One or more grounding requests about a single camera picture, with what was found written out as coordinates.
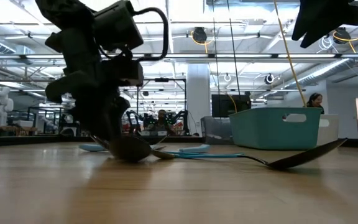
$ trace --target humanoid robot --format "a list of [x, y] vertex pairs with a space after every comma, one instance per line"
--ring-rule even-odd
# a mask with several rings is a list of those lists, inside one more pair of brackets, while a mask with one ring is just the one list
[[10, 91], [9, 87], [0, 87], [0, 126], [6, 125], [7, 112], [13, 110], [13, 100], [8, 97]]

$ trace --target person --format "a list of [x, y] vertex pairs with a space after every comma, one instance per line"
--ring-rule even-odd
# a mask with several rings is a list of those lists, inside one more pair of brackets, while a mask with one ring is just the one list
[[319, 93], [313, 93], [309, 97], [309, 101], [306, 104], [306, 107], [310, 108], [321, 108], [321, 114], [324, 114], [324, 108], [321, 106], [321, 103], [323, 102], [323, 96]]
[[175, 132], [171, 130], [171, 127], [165, 122], [165, 110], [158, 111], [158, 120], [156, 124], [150, 124], [147, 127], [148, 131], [166, 131], [168, 135], [173, 136]]

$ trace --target gray box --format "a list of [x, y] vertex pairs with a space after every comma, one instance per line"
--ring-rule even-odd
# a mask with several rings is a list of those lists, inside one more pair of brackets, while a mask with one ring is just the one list
[[234, 144], [229, 118], [205, 116], [201, 119], [201, 130], [206, 144]]

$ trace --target column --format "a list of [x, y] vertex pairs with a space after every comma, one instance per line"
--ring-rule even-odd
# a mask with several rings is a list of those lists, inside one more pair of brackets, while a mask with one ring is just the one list
[[208, 64], [189, 64], [186, 78], [190, 133], [201, 135], [201, 118], [211, 114]]

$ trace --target teal plastic bin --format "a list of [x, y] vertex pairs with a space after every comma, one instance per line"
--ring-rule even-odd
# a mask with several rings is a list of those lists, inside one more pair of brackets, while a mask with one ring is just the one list
[[[234, 144], [266, 150], [316, 147], [321, 109], [255, 108], [230, 115]], [[303, 119], [287, 121], [288, 116]]]

